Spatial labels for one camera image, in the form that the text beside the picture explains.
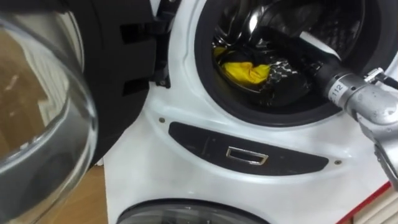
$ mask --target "door handle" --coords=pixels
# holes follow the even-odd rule
[[[268,159],[268,155],[261,154],[258,152],[252,152],[245,149],[239,149],[236,147],[228,147],[226,151],[226,157],[239,162],[244,162],[249,165],[261,166]]]

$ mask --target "white washing machine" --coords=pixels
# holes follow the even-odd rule
[[[123,81],[127,107],[112,108],[110,97],[105,97],[108,104],[98,106],[99,147],[105,152],[118,139],[104,157],[110,224],[338,223],[387,182],[373,143],[331,104],[310,95],[277,110],[250,106],[215,74],[213,33],[233,1],[131,2],[130,16],[153,14],[146,15],[142,26],[116,28],[126,46],[147,44],[136,56],[153,58],[155,53],[148,49],[156,42],[156,72],[151,78],[156,82],[146,86],[145,72],[153,72],[140,67],[139,60],[124,57],[112,62],[128,64],[119,72],[135,77]],[[94,8],[99,15],[110,15],[116,6],[128,3],[113,4],[109,11],[105,3]],[[360,9],[361,31],[344,59],[346,66],[362,74],[382,67],[397,78],[398,1],[358,0],[352,5]],[[81,15],[75,12],[78,21]],[[125,15],[115,14],[115,21]],[[147,29],[153,18],[154,24],[167,28]],[[110,24],[104,20],[101,29],[110,29]],[[88,49],[93,43],[81,30]],[[107,53],[112,58],[113,50]],[[95,60],[86,61],[86,69],[90,62]],[[105,90],[93,87],[116,81],[112,74],[100,81],[93,81],[94,76],[88,77],[89,86],[99,102]],[[137,118],[131,108],[140,112]],[[107,110],[118,111],[113,112],[115,124],[129,114],[123,122],[130,127],[101,136],[101,115]],[[112,119],[106,122],[113,126]]]

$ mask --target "label on robot arm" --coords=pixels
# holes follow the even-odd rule
[[[335,105],[338,105],[338,102],[340,101],[341,97],[344,95],[344,93],[348,90],[348,87],[341,83],[340,81],[337,81],[333,84],[333,86],[329,90],[328,98],[330,101],[332,101]]]

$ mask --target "yellow cloth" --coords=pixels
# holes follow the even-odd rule
[[[225,47],[215,47],[214,48],[214,56],[218,57],[220,54],[222,54],[226,50]]]
[[[253,67],[251,62],[226,62],[222,65],[227,76],[239,84],[260,84],[267,80],[270,66]]]

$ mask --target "washing machine door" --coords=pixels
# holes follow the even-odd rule
[[[199,200],[158,200],[126,210],[118,224],[269,224],[237,208]]]
[[[164,2],[0,0],[0,223],[36,222],[169,86]]]
[[[169,35],[180,0],[67,0],[84,50],[84,78],[99,119],[92,164],[138,117],[149,82],[170,87]]]

